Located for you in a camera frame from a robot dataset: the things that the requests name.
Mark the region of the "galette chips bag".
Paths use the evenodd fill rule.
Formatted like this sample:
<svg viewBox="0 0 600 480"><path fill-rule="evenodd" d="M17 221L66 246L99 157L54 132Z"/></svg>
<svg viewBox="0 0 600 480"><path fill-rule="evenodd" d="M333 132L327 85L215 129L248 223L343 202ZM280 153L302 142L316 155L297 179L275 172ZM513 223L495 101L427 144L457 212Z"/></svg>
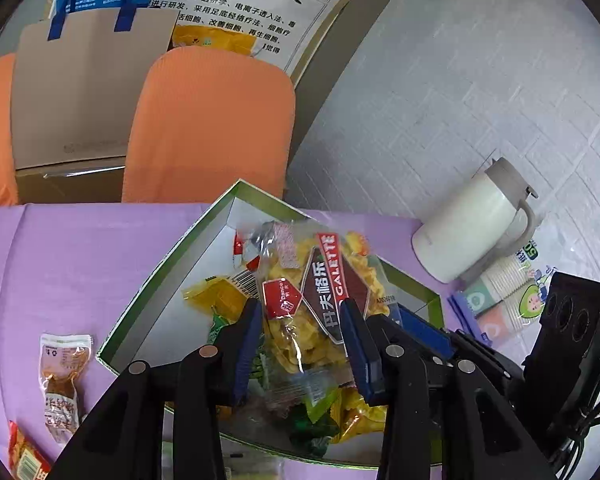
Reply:
<svg viewBox="0 0 600 480"><path fill-rule="evenodd" d="M363 234L333 231L312 220L270 221L249 241L260 257L268 348L287 373L347 361L343 300L353 300L363 318L392 315L385 271Z"/></svg>

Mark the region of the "paper cups in plastic bag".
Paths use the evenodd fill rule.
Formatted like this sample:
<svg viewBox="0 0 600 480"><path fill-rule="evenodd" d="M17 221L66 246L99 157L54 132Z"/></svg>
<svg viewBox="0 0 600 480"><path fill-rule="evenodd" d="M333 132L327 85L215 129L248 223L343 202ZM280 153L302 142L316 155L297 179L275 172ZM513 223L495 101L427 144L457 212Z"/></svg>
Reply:
<svg viewBox="0 0 600 480"><path fill-rule="evenodd" d="M449 304L466 334L487 346L500 344L539 321L555 272L546 252L529 240L453 294Z"/></svg>

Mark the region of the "red orange snack pack barcode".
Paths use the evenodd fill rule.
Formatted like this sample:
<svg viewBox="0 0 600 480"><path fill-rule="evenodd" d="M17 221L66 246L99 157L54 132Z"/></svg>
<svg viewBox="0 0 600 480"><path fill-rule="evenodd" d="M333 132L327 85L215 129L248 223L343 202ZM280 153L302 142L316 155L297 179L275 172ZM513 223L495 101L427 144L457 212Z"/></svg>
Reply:
<svg viewBox="0 0 600 480"><path fill-rule="evenodd" d="M12 420L8 423L8 469L15 480L45 480L50 463Z"/></svg>

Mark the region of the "clear brown meat snack pack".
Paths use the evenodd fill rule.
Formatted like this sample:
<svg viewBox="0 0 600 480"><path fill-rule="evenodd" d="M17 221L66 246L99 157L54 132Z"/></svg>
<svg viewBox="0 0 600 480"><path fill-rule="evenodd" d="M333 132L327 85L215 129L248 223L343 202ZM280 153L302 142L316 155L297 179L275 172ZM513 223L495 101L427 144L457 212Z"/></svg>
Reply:
<svg viewBox="0 0 600 480"><path fill-rule="evenodd" d="M40 337L38 382L44 399L44 422L58 445L65 445L80 426L76 382L90 362L92 345L91 335Z"/></svg>

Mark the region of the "white thermos jug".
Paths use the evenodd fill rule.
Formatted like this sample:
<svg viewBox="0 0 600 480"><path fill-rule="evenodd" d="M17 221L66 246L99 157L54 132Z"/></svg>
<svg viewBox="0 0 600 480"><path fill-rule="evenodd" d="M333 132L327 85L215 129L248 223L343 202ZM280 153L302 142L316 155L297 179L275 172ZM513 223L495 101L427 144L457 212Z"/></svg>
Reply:
<svg viewBox="0 0 600 480"><path fill-rule="evenodd" d="M528 203L538 193L504 157L471 180L432 214L412 236L414 254L429 275L449 283L489 252L496 258L513 255L531 240L538 220ZM501 249L498 241L523 211L522 233Z"/></svg>

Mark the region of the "green cardboard box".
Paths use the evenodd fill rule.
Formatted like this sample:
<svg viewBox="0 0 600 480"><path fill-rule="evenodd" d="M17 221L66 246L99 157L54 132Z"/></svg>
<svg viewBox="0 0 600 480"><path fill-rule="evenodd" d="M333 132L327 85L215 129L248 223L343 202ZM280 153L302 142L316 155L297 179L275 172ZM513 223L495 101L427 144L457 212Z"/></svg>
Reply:
<svg viewBox="0 0 600 480"><path fill-rule="evenodd" d="M235 266L234 236L240 229L268 221L303 219L300 210L267 192L237 181L197 220L148 276L96 358L114 374L131 362L151 366L183 359L206 343L212 314L186 301L184 292L208 278L234 276L247 292L257 284ZM329 445L317 457L291 443L264 403L263 388L252 380L245 406L220 421L223 438L280 456L337 467L370 469L379 464L381 434L372 432Z"/></svg>

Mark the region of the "yellow snack bag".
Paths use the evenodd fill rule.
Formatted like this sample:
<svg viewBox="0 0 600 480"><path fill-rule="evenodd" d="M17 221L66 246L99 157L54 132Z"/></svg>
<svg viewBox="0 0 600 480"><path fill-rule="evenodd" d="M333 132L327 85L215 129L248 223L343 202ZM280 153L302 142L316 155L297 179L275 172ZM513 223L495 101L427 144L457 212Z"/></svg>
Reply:
<svg viewBox="0 0 600 480"><path fill-rule="evenodd" d="M184 300L198 310L235 323L248 297L225 276L212 276L183 290Z"/></svg>

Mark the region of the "red white snack packet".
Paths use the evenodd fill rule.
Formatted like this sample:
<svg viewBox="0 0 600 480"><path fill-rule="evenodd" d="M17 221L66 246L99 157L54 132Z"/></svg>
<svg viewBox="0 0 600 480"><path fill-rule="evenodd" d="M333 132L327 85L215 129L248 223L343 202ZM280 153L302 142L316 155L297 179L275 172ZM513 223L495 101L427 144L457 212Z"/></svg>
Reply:
<svg viewBox="0 0 600 480"><path fill-rule="evenodd" d="M234 268L256 272L260 266L262 236L236 231L233 243Z"/></svg>

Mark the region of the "right orange chair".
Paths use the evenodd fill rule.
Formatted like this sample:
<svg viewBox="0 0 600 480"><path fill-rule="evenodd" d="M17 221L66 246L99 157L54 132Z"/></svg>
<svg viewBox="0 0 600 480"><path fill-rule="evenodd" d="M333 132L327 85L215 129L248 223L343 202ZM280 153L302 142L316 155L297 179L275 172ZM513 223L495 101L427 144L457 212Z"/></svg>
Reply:
<svg viewBox="0 0 600 480"><path fill-rule="evenodd" d="M122 200L211 203L238 180L282 196L295 117L280 68L203 47L166 52L137 101Z"/></svg>

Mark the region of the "white poster chinese text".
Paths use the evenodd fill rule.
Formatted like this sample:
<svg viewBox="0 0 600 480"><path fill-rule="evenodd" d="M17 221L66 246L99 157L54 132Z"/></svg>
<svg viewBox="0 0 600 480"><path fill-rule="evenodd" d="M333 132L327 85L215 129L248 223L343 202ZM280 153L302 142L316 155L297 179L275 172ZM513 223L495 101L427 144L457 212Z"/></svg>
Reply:
<svg viewBox="0 0 600 480"><path fill-rule="evenodd" d="M175 47L225 50L267 62L298 82L348 0L150 0L178 12Z"/></svg>

